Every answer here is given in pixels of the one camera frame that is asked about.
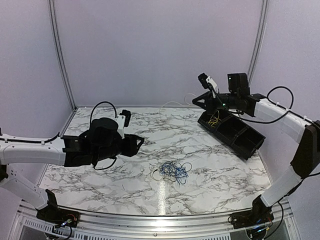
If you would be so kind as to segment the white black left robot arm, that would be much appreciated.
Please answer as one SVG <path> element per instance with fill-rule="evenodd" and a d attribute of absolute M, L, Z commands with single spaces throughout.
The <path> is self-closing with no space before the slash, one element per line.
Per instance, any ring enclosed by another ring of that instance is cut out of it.
<path fill-rule="evenodd" d="M 68 167 L 96 167 L 99 161 L 116 160 L 118 155 L 133 157 L 144 138 L 126 134 L 124 116 L 94 119 L 89 129 L 78 136 L 55 136 L 47 140 L 18 139 L 3 134 L 0 138 L 0 186 L 31 204 L 53 223 L 63 219 L 55 195 L 37 187 L 13 169 L 16 163 L 50 164 Z"/>

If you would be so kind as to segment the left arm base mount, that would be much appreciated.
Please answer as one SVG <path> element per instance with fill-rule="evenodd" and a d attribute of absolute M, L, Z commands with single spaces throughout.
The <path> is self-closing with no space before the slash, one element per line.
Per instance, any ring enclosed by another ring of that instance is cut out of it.
<path fill-rule="evenodd" d="M 76 228 L 79 222 L 80 213 L 58 207 L 55 194 L 46 189 L 46 205 L 41 209 L 36 209 L 36 217 L 40 220 L 56 224 L 58 227 L 70 226 Z"/>

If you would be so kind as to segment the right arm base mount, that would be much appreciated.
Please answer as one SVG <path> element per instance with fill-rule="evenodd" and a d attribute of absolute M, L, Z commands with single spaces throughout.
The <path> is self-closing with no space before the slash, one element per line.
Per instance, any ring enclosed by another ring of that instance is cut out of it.
<path fill-rule="evenodd" d="M 272 207 L 265 205 L 261 197 L 259 195 L 253 200 L 251 209 L 234 212 L 229 215 L 227 221 L 234 229 L 261 225 L 274 220 Z"/>

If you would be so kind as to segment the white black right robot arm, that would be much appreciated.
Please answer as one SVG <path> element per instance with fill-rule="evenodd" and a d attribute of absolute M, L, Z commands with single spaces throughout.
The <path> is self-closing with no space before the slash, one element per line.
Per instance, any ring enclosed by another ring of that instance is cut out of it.
<path fill-rule="evenodd" d="M 314 177 L 320 163 L 320 122 L 308 119 L 270 99 L 269 95 L 252 94 L 246 73 L 229 73 L 228 93 L 220 93 L 214 79 L 205 73 L 198 76 L 206 93 L 194 98 L 193 104 L 214 113 L 217 110 L 237 110 L 251 118 L 249 123 L 275 124 L 297 144 L 297 150 L 288 169 L 263 194 L 258 196 L 248 212 L 247 219 L 258 224 L 283 197 L 292 194 L 305 180 Z"/>

